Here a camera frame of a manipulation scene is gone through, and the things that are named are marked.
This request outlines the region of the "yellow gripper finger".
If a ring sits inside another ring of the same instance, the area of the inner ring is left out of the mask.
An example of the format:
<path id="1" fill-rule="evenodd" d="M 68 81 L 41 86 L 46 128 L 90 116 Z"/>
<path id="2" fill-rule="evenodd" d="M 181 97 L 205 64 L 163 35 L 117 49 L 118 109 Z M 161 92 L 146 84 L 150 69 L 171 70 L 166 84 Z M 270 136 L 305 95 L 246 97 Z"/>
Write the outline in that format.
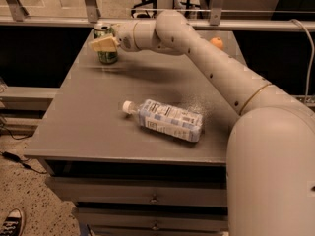
<path id="1" fill-rule="evenodd" d="M 90 48 L 96 52 L 116 52 L 119 46 L 113 36 L 96 38 L 89 43 Z"/>

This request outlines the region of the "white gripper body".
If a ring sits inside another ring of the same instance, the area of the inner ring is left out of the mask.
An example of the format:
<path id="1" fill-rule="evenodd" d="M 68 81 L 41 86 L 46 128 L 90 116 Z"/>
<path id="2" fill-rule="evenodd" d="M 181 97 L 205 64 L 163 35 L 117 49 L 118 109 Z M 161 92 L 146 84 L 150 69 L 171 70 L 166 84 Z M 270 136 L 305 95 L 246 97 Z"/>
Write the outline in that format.
<path id="1" fill-rule="evenodd" d="M 114 35 L 119 43 L 119 46 L 127 52 L 136 50 L 134 41 L 134 26 L 134 23 L 120 23 L 113 26 Z"/>

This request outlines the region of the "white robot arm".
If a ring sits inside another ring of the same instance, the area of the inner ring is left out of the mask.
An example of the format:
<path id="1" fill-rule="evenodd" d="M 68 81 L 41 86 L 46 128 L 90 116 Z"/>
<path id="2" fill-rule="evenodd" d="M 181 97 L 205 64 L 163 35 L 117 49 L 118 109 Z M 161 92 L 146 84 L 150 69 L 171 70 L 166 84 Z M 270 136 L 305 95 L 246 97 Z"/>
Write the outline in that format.
<path id="1" fill-rule="evenodd" d="M 95 51 L 186 55 L 237 114 L 226 153 L 229 236 L 315 235 L 315 113 L 203 39 L 179 12 L 129 20 Z"/>

